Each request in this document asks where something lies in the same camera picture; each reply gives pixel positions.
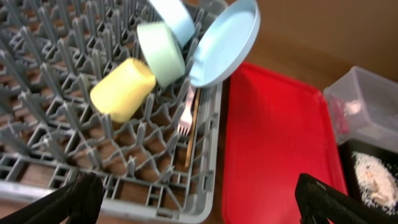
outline blue plate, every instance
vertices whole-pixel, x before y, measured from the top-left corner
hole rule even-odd
[[[260,28],[255,0],[238,0],[217,17],[193,54],[191,84],[208,87],[228,78],[250,52]]]

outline red mat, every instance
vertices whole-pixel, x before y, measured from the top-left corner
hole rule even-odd
[[[294,190],[302,172],[346,194],[322,93],[243,63],[229,92],[224,221],[300,223]]]

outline mint green cup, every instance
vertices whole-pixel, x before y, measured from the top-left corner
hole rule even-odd
[[[161,87],[167,87],[185,73],[180,47],[164,22],[140,24],[137,36],[149,68]]]

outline dish rack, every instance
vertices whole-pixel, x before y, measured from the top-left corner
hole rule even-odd
[[[200,223],[213,203],[222,84],[203,89],[193,156],[175,130],[189,86],[155,87],[128,123],[98,113],[89,92],[126,58],[143,60],[135,29],[160,17],[147,1],[5,0],[0,4],[0,197],[33,202],[79,173],[103,180],[103,214]],[[186,3],[195,34],[227,4]]]

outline white rice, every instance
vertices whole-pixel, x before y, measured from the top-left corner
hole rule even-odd
[[[362,201],[369,207],[381,207],[388,215],[395,215],[397,179],[380,159],[360,152],[354,152],[353,157],[356,159],[354,168]]]

